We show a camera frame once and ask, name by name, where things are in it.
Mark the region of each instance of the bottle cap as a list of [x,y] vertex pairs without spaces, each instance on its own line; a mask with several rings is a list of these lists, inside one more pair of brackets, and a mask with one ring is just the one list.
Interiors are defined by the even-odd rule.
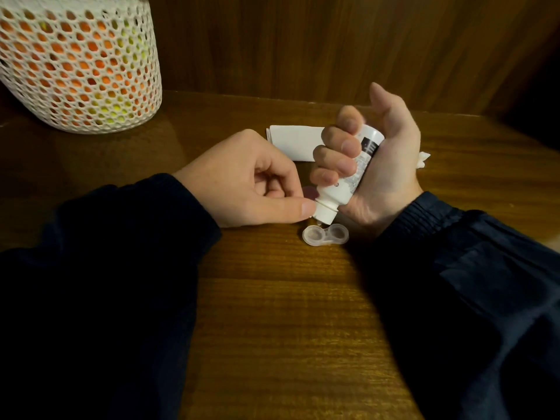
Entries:
[[327,208],[325,205],[316,200],[315,213],[312,216],[317,221],[320,221],[323,224],[331,224],[334,220],[334,217],[337,216],[337,213],[338,211],[333,211],[332,209]]
[[305,243],[311,246],[343,245],[348,236],[348,229],[342,224],[332,224],[329,228],[310,225],[303,234]]

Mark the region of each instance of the hand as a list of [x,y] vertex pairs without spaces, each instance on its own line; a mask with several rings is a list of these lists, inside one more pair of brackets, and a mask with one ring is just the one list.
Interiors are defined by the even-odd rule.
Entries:
[[220,227],[309,218],[295,164],[253,130],[216,144],[174,174]]
[[[358,224],[379,235],[414,199],[422,194],[416,179],[420,151],[420,130],[402,98],[385,91],[379,84],[370,86],[371,107],[381,119],[378,129],[385,136],[371,160],[360,186],[339,210]],[[356,172],[353,160],[361,146],[354,137],[365,123],[353,106],[344,106],[336,125],[321,135],[324,146],[313,152],[316,161],[311,182],[320,186],[335,184],[339,177]]]

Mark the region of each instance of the white bottle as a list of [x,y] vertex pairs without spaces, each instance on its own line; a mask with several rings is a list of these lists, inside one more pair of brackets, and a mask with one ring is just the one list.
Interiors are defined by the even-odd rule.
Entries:
[[319,195],[315,199],[316,210],[313,214],[313,218],[317,221],[325,224],[332,223],[334,217],[337,216],[338,207],[346,205],[350,201],[372,156],[385,139],[383,134],[369,125],[362,126],[360,132],[356,134],[356,138],[362,143],[362,151],[358,157],[354,158],[358,164],[358,170],[351,177],[340,178],[332,186],[317,187]]

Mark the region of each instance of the left hand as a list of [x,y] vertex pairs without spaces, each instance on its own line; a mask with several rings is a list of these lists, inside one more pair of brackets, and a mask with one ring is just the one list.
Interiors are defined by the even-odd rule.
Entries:
[[220,227],[309,218],[296,165],[253,130],[216,144],[174,173]]

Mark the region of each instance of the bottle label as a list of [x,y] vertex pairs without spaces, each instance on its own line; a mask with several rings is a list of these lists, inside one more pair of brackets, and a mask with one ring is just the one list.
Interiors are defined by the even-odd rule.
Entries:
[[358,157],[354,158],[356,163],[358,164],[358,170],[354,175],[351,177],[344,178],[346,184],[348,184],[348,190],[350,193],[354,194],[360,180],[362,179],[363,173],[366,171],[367,166],[369,165],[372,156],[377,151],[379,146],[374,141],[371,141],[367,137],[364,137],[362,140],[362,151],[358,155]]

